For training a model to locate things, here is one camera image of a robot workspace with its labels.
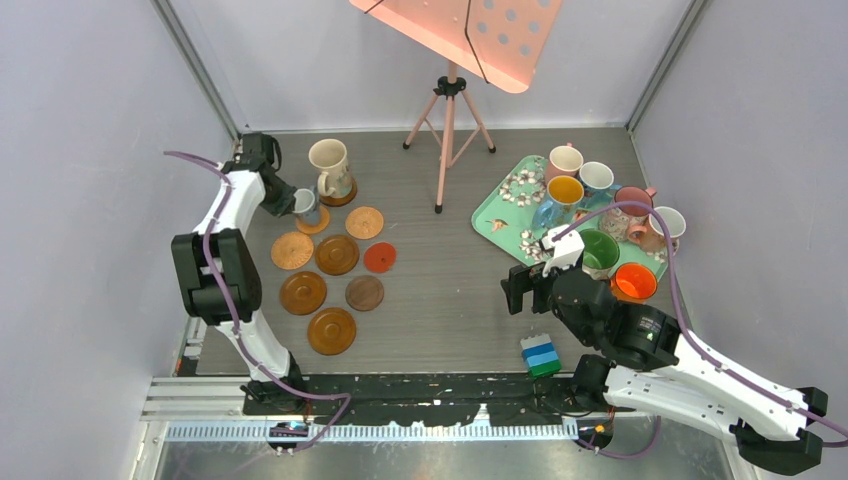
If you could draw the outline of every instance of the coaster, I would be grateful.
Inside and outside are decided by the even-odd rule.
[[[283,270],[295,270],[306,265],[314,251],[315,244],[308,235],[289,232],[274,241],[271,260]]]
[[[347,233],[359,240],[376,237],[383,230],[383,214],[372,207],[359,207],[345,220]]]
[[[312,317],[306,336],[312,349],[321,355],[338,355],[356,338],[353,316],[341,308],[327,308]]]
[[[280,287],[280,303],[292,315],[308,315],[327,299],[327,284],[315,272],[297,272]]]
[[[321,196],[321,203],[328,207],[341,207],[342,205],[347,205],[352,202],[354,198],[356,198],[356,193],[359,190],[356,188],[356,179],[353,179],[353,188],[350,189],[350,193],[345,195],[342,198],[333,198],[333,197],[325,197]]]
[[[325,238],[315,252],[315,263],[328,275],[344,275],[353,270],[358,262],[359,247],[347,235]]]
[[[345,300],[354,310],[374,310],[383,301],[383,282],[371,275],[356,277],[347,284]]]
[[[299,218],[296,218],[295,225],[297,225],[297,229],[307,235],[314,235],[324,231],[327,225],[330,224],[330,211],[324,205],[321,205],[319,210],[321,211],[321,221],[318,222],[318,225],[308,225]]]
[[[365,268],[374,273],[386,273],[396,259],[397,252],[391,243],[375,243],[365,251]]]

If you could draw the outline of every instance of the red coaster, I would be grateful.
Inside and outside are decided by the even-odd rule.
[[[391,243],[380,242],[365,251],[365,268],[374,273],[388,272],[397,260],[397,252]]]

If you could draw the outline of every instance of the stack of blocks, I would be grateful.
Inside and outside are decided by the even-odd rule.
[[[533,378],[552,375],[562,368],[551,337],[547,334],[521,340],[521,357]]]

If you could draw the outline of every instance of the tripod leg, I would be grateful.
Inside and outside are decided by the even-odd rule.
[[[448,162],[453,157],[453,120],[456,99],[448,97],[448,107],[445,112],[445,133],[442,135],[442,158],[439,161],[439,190],[436,194],[436,213],[442,213],[442,203],[445,196],[445,173]]]
[[[421,124],[424,123],[424,120],[427,118],[427,115],[430,114],[430,110],[433,109],[433,105],[436,104],[436,100],[438,100],[438,99],[439,99],[439,96],[434,93],[433,97],[430,98],[430,103],[428,103],[427,107],[424,108],[424,113],[422,113],[421,117],[418,119],[418,121],[415,122],[415,126],[412,127],[412,131],[409,132],[409,136],[406,137],[406,141],[403,142],[403,149],[404,150],[408,149],[409,146],[412,144],[412,139],[415,138],[415,134],[418,133],[418,129],[421,128]]]
[[[486,144],[489,146],[489,153],[495,153],[497,150],[495,148],[495,142],[492,141],[492,137],[489,136],[489,131],[486,130],[486,126],[483,125],[483,117],[480,116],[480,113],[477,111],[477,107],[474,106],[474,102],[471,100],[471,94],[468,93],[467,90],[463,90],[462,98],[464,98],[465,103],[468,104],[468,109],[471,110],[471,115],[474,116],[474,121],[477,122],[477,126],[480,127],[480,132],[483,133],[483,138],[486,139]]]

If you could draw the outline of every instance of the mug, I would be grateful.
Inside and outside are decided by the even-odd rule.
[[[571,223],[577,205],[583,199],[583,185],[574,177],[554,177],[545,191],[545,199],[533,214],[532,227],[552,228]]]
[[[318,189],[298,188],[294,192],[294,209],[292,213],[301,222],[309,226],[315,226],[321,223],[321,210],[318,203]]]
[[[618,242],[594,228],[581,231],[580,238],[583,239],[583,271],[593,280],[607,280],[610,270],[618,263]]]
[[[686,231],[686,219],[677,210],[671,207],[657,207],[657,213],[660,214],[663,221],[668,227],[668,233],[672,240],[677,240]],[[662,233],[657,219],[651,215],[645,225],[633,225],[627,229],[627,239],[639,245],[645,253],[656,253],[662,251],[665,247],[665,237]],[[673,242],[674,251],[677,253],[677,242]]]
[[[583,184],[584,191],[583,203],[580,206],[587,210],[601,203],[607,203],[606,200],[611,196],[610,192],[616,189],[612,184],[615,180],[612,170],[600,162],[583,164],[577,173],[577,178]]]
[[[548,166],[545,168],[545,183],[560,175],[573,177],[583,166],[583,154],[572,147],[570,143],[555,147],[548,155]]]
[[[645,303],[657,292],[657,277],[642,264],[625,263],[610,279],[610,289],[621,301]]]
[[[653,187],[645,190],[639,187],[621,187],[619,191],[615,192],[613,202],[637,201],[653,207],[653,196],[656,194],[657,190]],[[623,242],[627,240],[627,229],[634,225],[642,225],[647,218],[648,210],[644,208],[634,206],[616,207],[607,210],[601,216],[601,220],[598,222],[598,228],[602,232],[609,233],[615,241]]]
[[[353,176],[344,143],[328,138],[309,149],[309,163],[318,169],[318,193],[322,197],[342,199],[353,190]]]

